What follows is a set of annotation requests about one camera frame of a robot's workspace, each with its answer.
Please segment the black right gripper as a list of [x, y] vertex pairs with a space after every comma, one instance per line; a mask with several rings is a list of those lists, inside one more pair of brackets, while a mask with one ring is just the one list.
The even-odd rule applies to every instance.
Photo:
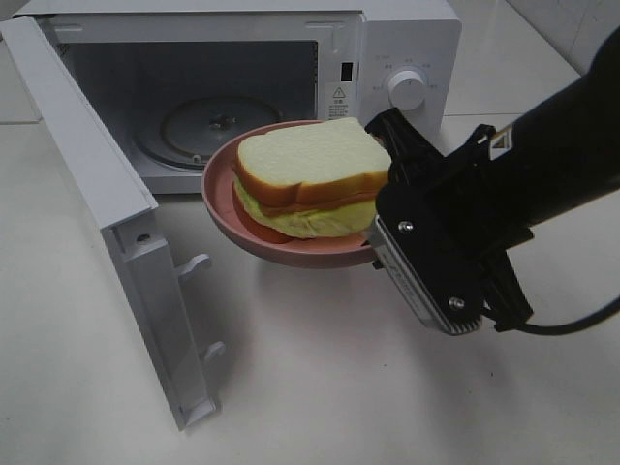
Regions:
[[533, 310], [507, 251], [532, 239], [533, 234], [500, 211], [480, 178], [480, 170], [490, 162], [493, 127], [480, 125], [447, 157], [398, 108], [379, 113], [364, 130], [381, 141], [392, 159], [387, 184], [404, 183], [417, 189], [474, 265], [483, 296], [481, 319], [493, 321], [497, 331], [524, 328]]

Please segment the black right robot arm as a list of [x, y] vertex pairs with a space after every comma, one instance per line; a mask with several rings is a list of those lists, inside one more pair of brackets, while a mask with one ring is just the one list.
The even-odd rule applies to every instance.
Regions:
[[535, 225], [619, 187], [617, 33], [574, 83], [503, 129], [479, 125], [449, 155], [398, 109], [366, 129], [391, 158], [367, 240], [424, 326], [463, 335], [489, 319], [499, 332], [559, 336], [617, 314], [612, 301], [567, 324], [532, 324], [508, 256]]

